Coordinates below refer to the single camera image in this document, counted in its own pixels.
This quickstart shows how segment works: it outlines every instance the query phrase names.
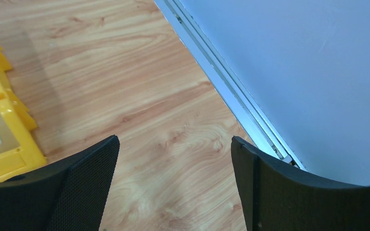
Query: wood grain surface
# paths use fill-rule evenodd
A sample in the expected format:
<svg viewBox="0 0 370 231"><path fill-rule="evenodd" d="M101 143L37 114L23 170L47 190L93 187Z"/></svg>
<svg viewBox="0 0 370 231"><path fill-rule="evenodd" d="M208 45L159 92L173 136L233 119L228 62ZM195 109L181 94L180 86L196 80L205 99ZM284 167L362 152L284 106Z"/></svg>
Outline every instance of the wood grain surface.
<svg viewBox="0 0 370 231"><path fill-rule="evenodd" d="M152 0L0 0L8 73L50 162L121 142L100 230L244 230L246 137Z"/></svg>

